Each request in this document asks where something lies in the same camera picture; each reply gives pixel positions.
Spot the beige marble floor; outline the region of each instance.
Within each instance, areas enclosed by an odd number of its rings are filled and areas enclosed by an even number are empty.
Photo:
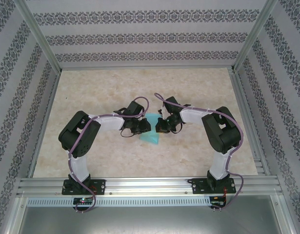
[[[227,69],[149,69],[64,71],[60,77],[34,177],[67,177],[67,153],[58,135],[78,110],[108,114],[127,107],[135,97],[150,100],[149,113],[175,96],[181,104],[216,109],[227,106],[244,129]],[[186,124],[179,134],[161,134],[158,145],[139,136],[122,138],[119,131],[98,134],[88,152],[93,177],[205,176],[213,149],[201,126]],[[247,137],[231,160],[231,171],[257,175]]]

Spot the wall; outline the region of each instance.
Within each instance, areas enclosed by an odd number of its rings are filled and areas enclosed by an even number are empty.
[[[11,0],[0,0],[0,231],[58,78]]]
[[[62,68],[233,65],[265,0],[28,0]]]
[[[277,2],[239,77],[300,233],[300,0]]]

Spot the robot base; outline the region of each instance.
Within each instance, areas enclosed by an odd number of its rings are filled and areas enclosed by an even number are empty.
[[[188,183],[192,184],[193,194],[235,194],[237,192],[234,179],[227,175],[225,178],[215,180],[210,172],[207,172],[207,178],[189,179]]]
[[[83,188],[70,175],[63,183],[62,195],[91,195],[89,191]],[[85,186],[91,189],[95,195],[104,195],[105,179],[91,179],[90,175],[82,182]]]

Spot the enclosure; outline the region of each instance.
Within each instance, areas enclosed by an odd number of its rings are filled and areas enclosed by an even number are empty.
[[[193,193],[213,161],[203,127],[158,144],[114,130],[87,155],[104,195],[76,214],[59,133],[138,96],[158,114],[155,92],[228,107],[239,196],[215,211],[222,194]],[[300,233],[300,0],[0,0],[0,233],[64,232]]]

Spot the patterned wallpaper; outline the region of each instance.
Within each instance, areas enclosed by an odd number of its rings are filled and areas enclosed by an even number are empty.
[[[0,231],[27,177],[57,75],[11,0],[0,0]]]
[[[277,2],[239,76],[268,166],[300,233],[300,0]]]
[[[28,0],[62,68],[233,65],[265,0]]]

